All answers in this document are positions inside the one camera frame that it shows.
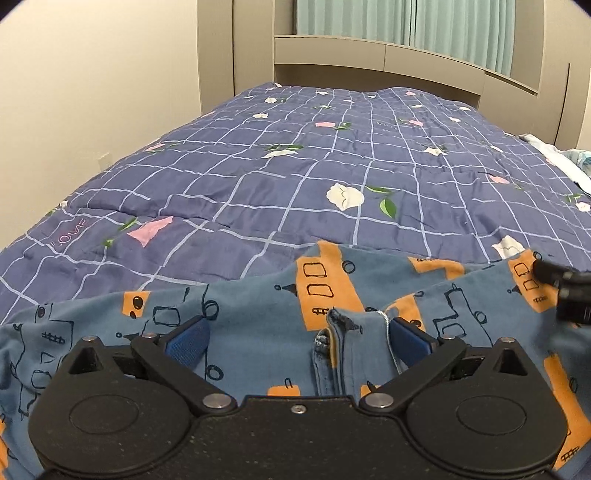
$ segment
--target metal bolt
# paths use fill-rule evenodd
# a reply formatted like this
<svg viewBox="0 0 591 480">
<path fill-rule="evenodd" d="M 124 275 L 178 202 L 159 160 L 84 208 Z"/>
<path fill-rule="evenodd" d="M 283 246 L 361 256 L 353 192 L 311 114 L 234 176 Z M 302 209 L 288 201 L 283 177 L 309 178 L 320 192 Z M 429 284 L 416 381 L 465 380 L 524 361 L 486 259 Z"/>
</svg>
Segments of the metal bolt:
<svg viewBox="0 0 591 480">
<path fill-rule="evenodd" d="M 388 408 L 394 403 L 394 399 L 387 393 L 370 393 L 365 397 L 365 403 L 373 408 Z"/>
<path fill-rule="evenodd" d="M 291 408 L 291 411 L 292 411 L 293 413 L 297 413 L 298 415 L 301 415 L 301 414 L 303 414 L 303 413 L 306 413 L 306 412 L 307 412 L 307 410 L 308 410 L 308 409 L 306 408 L 306 406 L 305 406 L 305 405 L 294 405 L 294 406 Z"/>
<path fill-rule="evenodd" d="M 203 405 L 212 410 L 221 410 L 232 404 L 232 397 L 225 393 L 210 393 L 203 399 Z"/>
</svg>

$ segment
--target white wall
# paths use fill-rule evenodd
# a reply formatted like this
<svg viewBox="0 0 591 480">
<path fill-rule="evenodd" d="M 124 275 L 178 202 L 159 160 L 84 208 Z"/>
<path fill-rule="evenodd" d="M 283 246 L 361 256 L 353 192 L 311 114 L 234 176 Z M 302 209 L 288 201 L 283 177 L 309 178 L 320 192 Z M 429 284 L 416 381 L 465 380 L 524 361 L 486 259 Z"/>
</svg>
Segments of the white wall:
<svg viewBox="0 0 591 480">
<path fill-rule="evenodd" d="M 579 137 L 577 148 L 581 150 L 591 150 L 591 86 L 589 86 L 587 108 L 585 109 L 583 126 L 581 127 L 581 135 Z"/>
<path fill-rule="evenodd" d="M 24 0 L 0 22 L 0 248 L 198 117 L 197 71 L 196 0 Z"/>
</svg>

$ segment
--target green leaf print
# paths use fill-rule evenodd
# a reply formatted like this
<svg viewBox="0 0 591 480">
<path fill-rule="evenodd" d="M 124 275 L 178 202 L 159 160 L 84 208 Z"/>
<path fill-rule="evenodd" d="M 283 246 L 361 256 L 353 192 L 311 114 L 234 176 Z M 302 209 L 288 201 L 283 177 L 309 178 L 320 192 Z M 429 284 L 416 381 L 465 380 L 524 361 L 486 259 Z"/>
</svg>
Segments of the green leaf print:
<svg viewBox="0 0 591 480">
<path fill-rule="evenodd" d="M 384 187 L 372 187 L 371 185 L 366 185 L 365 188 L 375 193 L 392 193 L 392 190 Z"/>
<path fill-rule="evenodd" d="M 396 205 L 389 198 L 385 198 L 379 203 L 379 208 L 390 218 L 396 217 Z"/>
</svg>

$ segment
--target blue plaid comforter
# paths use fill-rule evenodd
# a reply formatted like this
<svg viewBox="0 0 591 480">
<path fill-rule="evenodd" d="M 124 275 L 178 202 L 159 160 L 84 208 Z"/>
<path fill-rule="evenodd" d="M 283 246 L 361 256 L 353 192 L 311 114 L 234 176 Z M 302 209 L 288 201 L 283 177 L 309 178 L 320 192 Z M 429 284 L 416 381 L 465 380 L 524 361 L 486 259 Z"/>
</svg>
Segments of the blue plaid comforter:
<svg viewBox="0 0 591 480">
<path fill-rule="evenodd" d="M 590 204 L 465 104 L 268 83 L 121 159 L 4 249 L 0 319 L 275 272 L 318 239 L 474 263 L 535 244 L 591 268 Z"/>
</svg>

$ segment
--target teal curtain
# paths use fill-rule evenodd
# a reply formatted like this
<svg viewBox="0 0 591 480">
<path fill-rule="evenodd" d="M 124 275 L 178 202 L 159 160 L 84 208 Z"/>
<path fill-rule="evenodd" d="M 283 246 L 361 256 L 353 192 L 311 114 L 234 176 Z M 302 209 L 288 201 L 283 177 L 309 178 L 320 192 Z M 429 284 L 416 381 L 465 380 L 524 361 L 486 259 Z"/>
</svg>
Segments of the teal curtain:
<svg viewBox="0 0 591 480">
<path fill-rule="evenodd" d="M 411 46 L 509 76 L 516 0 L 417 0 Z"/>
<path fill-rule="evenodd" d="M 408 45 L 509 76 L 515 1 L 297 0 L 297 34 Z"/>
<path fill-rule="evenodd" d="M 416 0 L 298 0 L 298 35 L 336 35 L 410 45 Z"/>
</svg>

